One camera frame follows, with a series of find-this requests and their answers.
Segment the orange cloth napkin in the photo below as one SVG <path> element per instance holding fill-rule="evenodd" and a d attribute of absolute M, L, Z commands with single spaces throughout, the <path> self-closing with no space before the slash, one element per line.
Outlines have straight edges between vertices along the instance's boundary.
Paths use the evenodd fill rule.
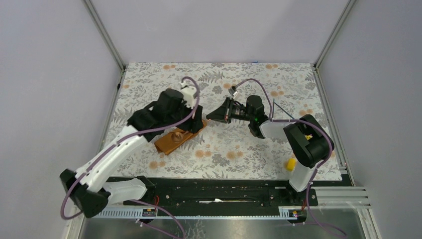
<path fill-rule="evenodd" d="M 154 145 L 157 149 L 157 152 L 164 153 L 165 155 L 171 154 L 176 149 L 181 147 L 181 145 L 183 145 L 185 142 L 196 137 L 203 129 L 205 129 L 207 123 L 207 120 L 203 120 L 204 126 L 197 133 L 182 131 L 181 129 L 177 128 L 172 132 L 166 134 L 165 136 L 155 141 Z"/>

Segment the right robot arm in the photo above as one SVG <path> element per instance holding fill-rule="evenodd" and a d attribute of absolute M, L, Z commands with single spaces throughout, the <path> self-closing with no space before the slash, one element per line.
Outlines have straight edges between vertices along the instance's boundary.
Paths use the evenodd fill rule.
<path fill-rule="evenodd" d="M 304 191 L 313 180 L 318 163 L 331 156 L 334 143 L 312 115 L 300 119 L 270 119 L 264 110 L 262 99 L 257 95 L 249 96 L 245 105 L 226 98 L 206 118 L 222 123 L 235 119 L 247 121 L 254 137 L 285 138 L 298 161 L 285 197 L 288 203 L 298 205 L 305 199 Z"/>

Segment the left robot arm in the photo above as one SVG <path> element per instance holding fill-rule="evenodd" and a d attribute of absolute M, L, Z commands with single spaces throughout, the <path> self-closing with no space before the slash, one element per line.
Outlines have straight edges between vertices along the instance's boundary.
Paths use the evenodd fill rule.
<path fill-rule="evenodd" d="M 199 105 L 200 91 L 185 86 L 180 90 L 166 89 L 156 101 L 139 109 L 127 120 L 121 132 L 93 159 L 77 170 L 64 170 L 60 180 L 66 192 L 60 215 L 65 215 L 69 199 L 79 208 L 79 213 L 91 218 L 110 204 L 138 200 L 147 205 L 154 200 L 153 189 L 142 180 L 132 178 L 109 182 L 109 177 L 138 148 L 173 127 L 197 133 L 202 127 L 202 107 Z"/>

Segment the floral tablecloth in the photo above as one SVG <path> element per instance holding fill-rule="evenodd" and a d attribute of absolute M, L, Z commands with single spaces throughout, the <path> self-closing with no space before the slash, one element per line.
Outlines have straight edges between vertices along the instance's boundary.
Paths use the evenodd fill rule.
<path fill-rule="evenodd" d="M 200 104 L 206 115 L 239 85 L 238 101 L 250 95 L 263 105 L 275 101 L 294 118 L 313 115 L 328 130 L 313 70 L 309 63 L 130 63 L 111 117 L 106 142 L 112 141 L 132 114 L 167 88 L 179 88 L 184 76 L 196 80 Z M 289 118 L 275 106 L 275 119 Z M 210 121 L 198 136 L 169 155 L 158 153 L 153 143 L 138 148 L 115 171 L 115 176 L 171 178 L 223 178 L 287 180 L 291 173 L 285 163 L 294 158 L 285 139 L 258 139 L 248 122 L 230 124 Z"/>

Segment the dark metal utensil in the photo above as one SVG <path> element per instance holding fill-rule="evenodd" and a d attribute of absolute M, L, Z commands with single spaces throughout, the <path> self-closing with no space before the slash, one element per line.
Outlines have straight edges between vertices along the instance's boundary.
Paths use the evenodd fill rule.
<path fill-rule="evenodd" d="M 271 119 L 274 118 L 274 110 L 275 110 L 275 101 L 272 102 Z"/>
<path fill-rule="evenodd" d="M 284 108 L 282 108 L 279 104 L 276 102 L 273 102 L 276 107 L 278 107 L 282 112 L 284 112 L 289 118 L 295 119 L 289 112 L 287 112 Z"/>

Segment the yellow toy block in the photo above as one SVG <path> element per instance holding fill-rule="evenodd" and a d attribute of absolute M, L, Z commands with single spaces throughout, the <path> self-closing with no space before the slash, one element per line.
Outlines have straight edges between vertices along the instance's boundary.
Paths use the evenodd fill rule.
<path fill-rule="evenodd" d="M 288 172 L 293 172 L 296 166 L 296 160 L 294 158 L 290 158 L 286 163 L 285 163 L 285 169 Z"/>

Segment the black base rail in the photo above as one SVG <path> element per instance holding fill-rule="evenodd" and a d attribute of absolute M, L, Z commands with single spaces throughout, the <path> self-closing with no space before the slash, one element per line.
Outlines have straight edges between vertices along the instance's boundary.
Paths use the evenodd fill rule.
<path fill-rule="evenodd" d="M 279 207 L 305 206 L 306 194 L 294 192 L 286 180 L 138 179 L 147 188 L 141 200 L 174 216 L 277 216 Z"/>

